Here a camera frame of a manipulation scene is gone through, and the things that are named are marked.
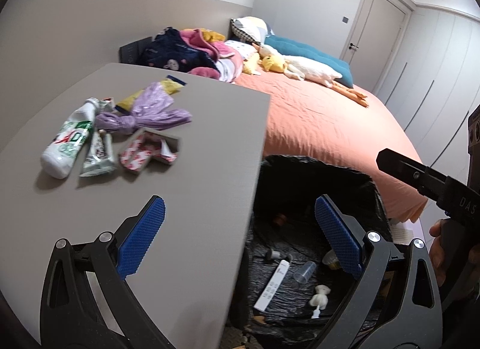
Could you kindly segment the person's right hand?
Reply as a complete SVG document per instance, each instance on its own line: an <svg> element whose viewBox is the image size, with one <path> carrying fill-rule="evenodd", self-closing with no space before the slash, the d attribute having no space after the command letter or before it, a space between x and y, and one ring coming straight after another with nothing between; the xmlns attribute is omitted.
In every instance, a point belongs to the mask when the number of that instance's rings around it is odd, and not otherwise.
<svg viewBox="0 0 480 349"><path fill-rule="evenodd" d="M445 253L441 246L442 228L446 221L446 219L437 220L429 230L429 234L433 238L430 247L430 260L439 287L443 285L446 279L446 273L442 265Z"/></svg>

